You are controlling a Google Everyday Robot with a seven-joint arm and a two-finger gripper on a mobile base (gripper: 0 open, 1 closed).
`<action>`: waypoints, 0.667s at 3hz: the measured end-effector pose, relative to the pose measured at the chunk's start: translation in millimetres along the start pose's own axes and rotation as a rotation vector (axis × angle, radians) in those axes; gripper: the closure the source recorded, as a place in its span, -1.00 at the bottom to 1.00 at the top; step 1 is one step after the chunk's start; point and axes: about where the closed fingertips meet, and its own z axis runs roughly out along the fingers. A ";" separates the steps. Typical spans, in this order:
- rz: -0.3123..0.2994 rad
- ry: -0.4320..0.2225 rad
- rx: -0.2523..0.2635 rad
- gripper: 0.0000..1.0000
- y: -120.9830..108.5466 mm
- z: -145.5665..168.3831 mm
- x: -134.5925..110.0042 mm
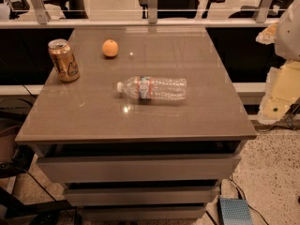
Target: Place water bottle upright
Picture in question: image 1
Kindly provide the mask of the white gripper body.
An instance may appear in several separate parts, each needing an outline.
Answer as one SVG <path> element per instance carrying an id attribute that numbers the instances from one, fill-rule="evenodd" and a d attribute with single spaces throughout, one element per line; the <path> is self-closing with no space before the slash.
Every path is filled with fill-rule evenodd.
<path id="1" fill-rule="evenodd" d="M 286 60 L 300 60 L 300 0 L 294 0 L 277 23 L 275 51 Z"/>

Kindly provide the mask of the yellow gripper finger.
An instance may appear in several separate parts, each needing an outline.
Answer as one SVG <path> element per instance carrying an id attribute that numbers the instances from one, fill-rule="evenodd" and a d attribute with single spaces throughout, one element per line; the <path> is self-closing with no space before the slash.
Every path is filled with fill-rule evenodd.
<path id="1" fill-rule="evenodd" d="M 264 125 L 276 123 L 299 98 L 300 62 L 287 61 L 280 68 L 271 67 L 259 107 L 259 122 Z"/>
<path id="2" fill-rule="evenodd" d="M 263 29 L 255 40 L 261 44 L 269 45 L 275 42 L 275 36 L 278 24 L 276 22 L 270 24 L 268 27 Z"/>

